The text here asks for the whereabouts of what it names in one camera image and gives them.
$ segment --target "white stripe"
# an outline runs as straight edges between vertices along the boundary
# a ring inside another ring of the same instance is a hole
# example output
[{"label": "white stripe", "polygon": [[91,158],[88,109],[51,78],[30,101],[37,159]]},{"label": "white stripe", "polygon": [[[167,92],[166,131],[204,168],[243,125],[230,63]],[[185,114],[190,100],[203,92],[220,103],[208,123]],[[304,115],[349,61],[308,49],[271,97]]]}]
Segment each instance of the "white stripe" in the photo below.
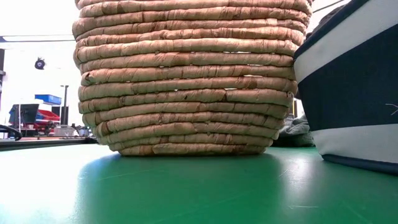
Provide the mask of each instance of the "white stripe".
[{"label": "white stripe", "polygon": [[36,121],[39,121],[39,122],[49,122],[49,121],[52,121],[53,123],[59,123],[60,121],[56,121],[56,120],[47,120],[47,119],[36,119]]},{"label": "white stripe", "polygon": [[297,81],[396,24],[398,0],[368,1],[296,59]]},{"label": "white stripe", "polygon": [[398,124],[313,131],[321,155],[398,163]]}]

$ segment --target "green table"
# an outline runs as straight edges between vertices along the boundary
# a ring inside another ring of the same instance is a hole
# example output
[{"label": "green table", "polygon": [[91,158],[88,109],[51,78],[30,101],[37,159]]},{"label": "green table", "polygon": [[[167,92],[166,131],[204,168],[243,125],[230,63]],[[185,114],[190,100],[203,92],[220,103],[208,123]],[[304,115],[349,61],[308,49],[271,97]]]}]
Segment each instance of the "green table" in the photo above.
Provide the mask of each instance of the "green table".
[{"label": "green table", "polygon": [[395,223],[398,178],[312,148],[124,158],[97,145],[0,152],[0,223]]}]

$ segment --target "woven basket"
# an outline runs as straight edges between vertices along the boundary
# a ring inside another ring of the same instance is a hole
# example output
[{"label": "woven basket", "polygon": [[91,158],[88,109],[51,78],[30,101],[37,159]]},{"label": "woven basket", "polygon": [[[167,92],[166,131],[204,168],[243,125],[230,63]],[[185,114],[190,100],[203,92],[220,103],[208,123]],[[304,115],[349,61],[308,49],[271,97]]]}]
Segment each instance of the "woven basket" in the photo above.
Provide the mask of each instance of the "woven basket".
[{"label": "woven basket", "polygon": [[75,0],[79,110],[125,156],[259,154],[297,91],[311,0]]}]

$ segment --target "gray fabric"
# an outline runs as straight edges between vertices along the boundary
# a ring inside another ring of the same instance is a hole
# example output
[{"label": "gray fabric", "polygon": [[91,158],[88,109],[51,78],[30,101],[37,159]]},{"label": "gray fabric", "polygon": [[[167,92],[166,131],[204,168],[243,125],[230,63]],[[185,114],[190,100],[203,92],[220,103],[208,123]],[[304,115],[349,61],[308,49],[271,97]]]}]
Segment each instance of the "gray fabric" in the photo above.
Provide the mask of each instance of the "gray fabric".
[{"label": "gray fabric", "polygon": [[279,131],[279,139],[274,146],[280,147],[311,147],[315,146],[308,125],[307,118],[295,118],[290,114],[285,119],[285,126]]}]

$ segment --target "pole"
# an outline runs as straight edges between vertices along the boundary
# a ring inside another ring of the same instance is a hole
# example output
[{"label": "pole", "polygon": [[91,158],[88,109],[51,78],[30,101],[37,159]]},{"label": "pole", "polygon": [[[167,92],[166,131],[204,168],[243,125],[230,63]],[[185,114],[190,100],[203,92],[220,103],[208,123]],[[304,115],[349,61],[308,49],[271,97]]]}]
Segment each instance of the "pole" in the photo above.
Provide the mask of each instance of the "pole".
[{"label": "pole", "polygon": [[62,101],[61,101],[61,104],[60,104],[60,111],[59,111],[59,114],[60,114],[60,126],[62,125]]},{"label": "pole", "polygon": [[63,100],[63,124],[67,124],[67,95],[68,95],[68,85],[65,85],[65,96]]},{"label": "pole", "polygon": [[18,105],[18,131],[21,132],[21,104]]}]

